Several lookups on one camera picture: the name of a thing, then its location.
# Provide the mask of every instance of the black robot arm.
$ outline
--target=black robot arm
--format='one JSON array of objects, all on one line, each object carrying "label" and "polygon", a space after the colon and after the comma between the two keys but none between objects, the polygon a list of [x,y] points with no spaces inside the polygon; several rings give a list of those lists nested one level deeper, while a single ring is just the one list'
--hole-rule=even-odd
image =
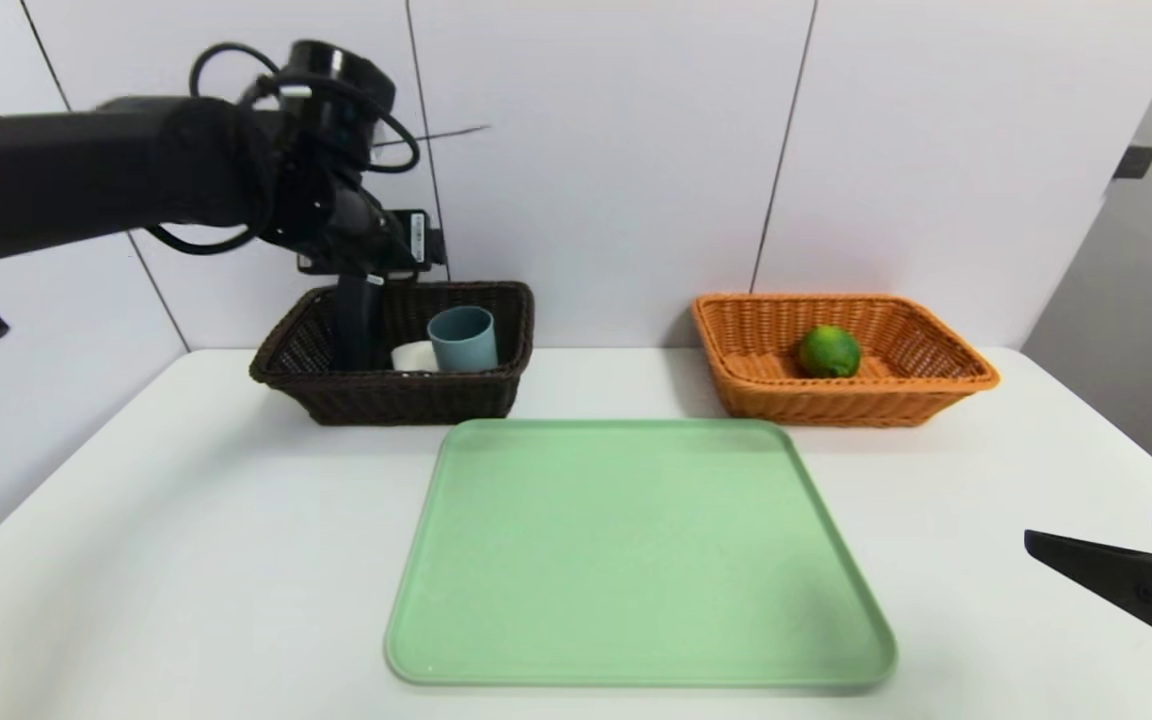
[{"label": "black robot arm", "polygon": [[256,118],[207,97],[0,118],[0,258],[159,223],[257,225],[274,168]]},{"label": "black robot arm", "polygon": [[[229,50],[270,74],[237,104],[199,97],[202,68]],[[0,118],[0,258],[136,228],[192,255],[260,237],[300,253],[314,273],[339,274],[334,369],[385,369],[380,287],[389,273],[445,263],[442,234],[425,211],[381,209],[362,188],[362,173],[401,173],[420,160],[416,138],[391,115],[393,82],[325,41],[296,41],[283,68],[223,41],[198,56],[189,91],[124,97],[90,113]],[[265,97],[279,108],[253,109]],[[371,161],[378,123],[410,149],[404,162]],[[196,245],[164,223],[247,227]]]}]

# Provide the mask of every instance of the black cable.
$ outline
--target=black cable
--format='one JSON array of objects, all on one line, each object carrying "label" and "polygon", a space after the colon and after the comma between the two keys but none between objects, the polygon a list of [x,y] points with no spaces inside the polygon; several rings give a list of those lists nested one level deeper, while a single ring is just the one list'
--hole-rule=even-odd
[{"label": "black cable", "polygon": [[408,158],[406,162],[401,165],[372,165],[364,160],[364,170],[372,173],[407,173],[411,168],[415,168],[417,164],[420,164],[420,143],[416,142],[416,137],[408,131],[402,123],[400,123],[388,111],[381,108],[380,105],[376,104],[371,97],[364,94],[356,86],[348,85],[348,83],[340,82],[335,78],[324,77],[324,76],[311,76],[311,74],[303,73],[275,73],[274,76],[270,76],[268,79],[262,78],[262,90],[266,92],[276,92],[282,90],[282,88],[291,86],[305,86],[310,90],[323,90],[326,92],[332,92],[333,94],[342,96],[346,100],[356,101],[359,105],[366,106],[371,111],[371,114],[376,115],[376,119],[381,120],[385,124],[397,132],[397,136],[407,143],[408,149],[411,149],[411,158]]},{"label": "black cable", "polygon": [[[279,94],[282,88],[303,86],[310,88],[310,90],[329,92],[331,94],[343,97],[346,100],[364,105],[365,108],[370,111],[370,114],[376,115],[376,119],[381,120],[381,122],[393,129],[394,132],[397,132],[397,136],[402,138],[402,142],[407,144],[408,149],[411,149],[411,158],[408,158],[407,161],[401,165],[372,165],[369,158],[358,158],[353,152],[335,145],[335,143],[328,141],[328,138],[314,137],[314,139],[323,143],[327,150],[347,160],[347,162],[358,172],[370,170],[372,173],[384,174],[407,173],[407,170],[410,170],[411,168],[415,168],[417,164],[420,164],[420,143],[416,142],[416,137],[412,136],[412,134],[408,131],[408,129],[403,127],[403,124],[400,123],[392,114],[389,114],[388,111],[376,104],[376,100],[372,100],[371,97],[364,94],[364,92],[359,91],[357,88],[348,85],[348,83],[340,82],[335,78],[312,76],[312,74],[303,73],[283,73],[278,65],[274,65],[273,60],[270,60],[270,56],[266,56],[259,50],[256,50],[250,45],[241,44],[241,41],[220,41],[217,45],[207,47],[198,55],[198,58],[194,61],[192,67],[189,68],[189,94],[191,97],[200,96],[200,91],[198,91],[198,81],[202,78],[202,70],[204,70],[212,58],[215,58],[215,55],[220,55],[221,53],[243,53],[250,55],[257,61],[260,61],[262,65],[265,65],[265,68],[268,68],[270,73],[273,73],[268,76],[260,76],[250,88],[247,89],[247,91],[243,92],[242,99],[238,100],[240,109],[251,109],[252,105],[256,105],[256,103],[263,97]],[[214,245],[197,245],[197,243],[180,240],[180,237],[175,236],[175,234],[165,229],[162,225],[152,225],[152,227],[147,227],[145,229],[165,245],[187,255],[220,255],[220,252],[237,250],[238,247],[247,245],[248,242],[259,237],[260,233],[265,232],[265,228],[268,227],[270,220],[273,219],[274,211],[273,197],[270,196],[271,192],[266,192],[264,213],[262,213],[262,220],[258,223],[249,225],[247,229],[238,233],[237,236],[234,236],[225,242],[214,243]]]},{"label": "black cable", "polygon": [[[194,65],[189,68],[189,96],[200,97],[200,91],[198,91],[198,81],[202,78],[202,69],[207,67],[209,61],[215,55],[221,53],[243,53],[251,55],[260,65],[265,65],[270,69],[270,73],[279,73],[278,65],[274,65],[274,60],[270,60],[259,50],[250,45],[243,45],[242,41],[219,41],[217,45],[212,45],[204,50],[197,59],[195,59]],[[251,105],[256,101],[256,97],[252,97],[251,101],[247,100],[248,94],[243,94],[243,103],[238,105],[242,109],[251,109]],[[172,250],[177,252],[184,252],[185,255],[220,255],[221,252],[229,252],[230,250],[237,250],[240,247],[247,245],[260,233],[265,232],[266,225],[270,225],[270,219],[273,218],[273,199],[266,197],[264,214],[262,214],[262,221],[259,223],[249,225],[247,229],[242,233],[236,234],[236,236],[225,241],[217,242],[214,245],[198,245],[195,242],[187,242],[180,240],[172,232],[164,228],[162,225],[151,225],[151,227],[145,228],[147,233],[152,236],[159,238],[165,245],[169,247]]]},{"label": "black cable", "polygon": [[270,60],[270,56],[259,50],[250,45],[243,45],[242,41],[219,41],[217,45],[204,50],[194,61],[194,67],[189,68],[189,96],[200,96],[200,92],[198,92],[198,79],[202,77],[202,68],[205,68],[212,58],[221,53],[244,53],[251,55],[257,61],[260,61],[260,65],[265,65],[270,69],[270,73],[278,74],[279,67],[274,65],[274,60]]}]

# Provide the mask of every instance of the table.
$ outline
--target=table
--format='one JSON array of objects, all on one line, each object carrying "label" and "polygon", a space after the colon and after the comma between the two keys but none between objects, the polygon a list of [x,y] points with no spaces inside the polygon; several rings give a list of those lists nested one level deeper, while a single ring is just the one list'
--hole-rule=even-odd
[{"label": "table", "polygon": [[[447,429],[165,370],[0,526],[0,720],[1152,717],[1152,629],[1025,528],[1152,551],[1152,458],[1032,361],[923,429],[788,429],[900,643],[864,694],[420,688],[381,638]],[[722,416],[696,350],[538,350],[515,418]]]}]

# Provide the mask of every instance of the lime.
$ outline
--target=lime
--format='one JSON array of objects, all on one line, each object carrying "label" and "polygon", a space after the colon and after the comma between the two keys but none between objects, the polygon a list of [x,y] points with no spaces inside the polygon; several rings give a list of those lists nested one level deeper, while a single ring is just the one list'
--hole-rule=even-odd
[{"label": "lime", "polygon": [[799,364],[813,378],[850,378],[861,369],[861,343],[835,325],[817,325],[799,342]]}]

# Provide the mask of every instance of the light green tray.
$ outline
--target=light green tray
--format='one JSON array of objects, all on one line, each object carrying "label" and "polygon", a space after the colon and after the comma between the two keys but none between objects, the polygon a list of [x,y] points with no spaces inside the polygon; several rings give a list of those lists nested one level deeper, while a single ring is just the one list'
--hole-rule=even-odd
[{"label": "light green tray", "polygon": [[385,653],[422,684],[863,687],[896,642],[763,420],[469,420]]}]

